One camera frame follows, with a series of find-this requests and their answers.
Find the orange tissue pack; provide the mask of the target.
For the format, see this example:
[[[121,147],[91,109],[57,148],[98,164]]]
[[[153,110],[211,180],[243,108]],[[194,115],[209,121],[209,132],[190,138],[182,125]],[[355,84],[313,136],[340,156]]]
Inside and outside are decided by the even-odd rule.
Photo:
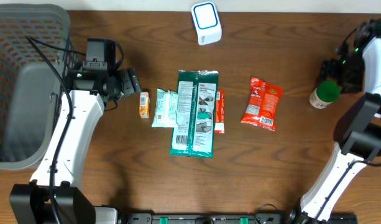
[[[150,98],[146,91],[140,93],[139,115],[142,119],[148,119],[150,116]]]

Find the light green wipes pack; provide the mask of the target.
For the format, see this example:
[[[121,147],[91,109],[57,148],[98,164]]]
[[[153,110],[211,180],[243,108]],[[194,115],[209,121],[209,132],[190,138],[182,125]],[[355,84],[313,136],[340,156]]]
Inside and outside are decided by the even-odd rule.
[[[178,93],[174,91],[157,90],[153,128],[177,128]]]

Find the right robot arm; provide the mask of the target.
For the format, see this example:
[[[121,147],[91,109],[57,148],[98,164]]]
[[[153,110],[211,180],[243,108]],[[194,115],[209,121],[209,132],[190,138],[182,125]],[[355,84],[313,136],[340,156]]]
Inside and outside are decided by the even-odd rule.
[[[354,49],[344,39],[337,59],[324,60],[319,81],[336,80],[341,93],[361,98],[337,122],[334,149],[312,188],[302,196],[288,223],[328,223],[343,191],[364,167],[381,156],[381,18],[350,32]]]

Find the green lid seasoning jar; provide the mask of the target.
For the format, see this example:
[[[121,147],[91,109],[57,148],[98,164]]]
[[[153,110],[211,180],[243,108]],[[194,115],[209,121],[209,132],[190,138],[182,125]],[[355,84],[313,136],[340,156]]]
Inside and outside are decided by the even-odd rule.
[[[336,101],[341,94],[341,89],[333,81],[322,82],[311,94],[310,104],[314,108],[324,109]]]

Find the red stick sachet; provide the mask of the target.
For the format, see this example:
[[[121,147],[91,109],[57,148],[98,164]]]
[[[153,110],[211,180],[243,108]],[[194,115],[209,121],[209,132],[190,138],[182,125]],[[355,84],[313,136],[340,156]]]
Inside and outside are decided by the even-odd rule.
[[[225,91],[218,90],[216,95],[216,116],[214,132],[216,134],[224,134],[224,114],[225,114]]]

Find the red snack packet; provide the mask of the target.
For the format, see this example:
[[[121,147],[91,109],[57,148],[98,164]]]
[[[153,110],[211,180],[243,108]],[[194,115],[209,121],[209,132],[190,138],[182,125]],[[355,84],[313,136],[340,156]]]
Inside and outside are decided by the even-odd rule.
[[[275,115],[282,95],[283,90],[281,88],[262,79],[252,77],[250,98],[241,123],[275,131]]]

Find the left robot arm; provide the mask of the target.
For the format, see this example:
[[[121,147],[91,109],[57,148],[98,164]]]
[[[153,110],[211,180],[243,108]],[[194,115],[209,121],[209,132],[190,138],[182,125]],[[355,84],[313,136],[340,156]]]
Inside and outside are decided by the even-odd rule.
[[[125,223],[115,207],[95,206],[82,193],[85,159],[108,101],[141,91],[133,68],[71,70],[57,125],[28,184],[16,184],[9,202],[17,223]]]

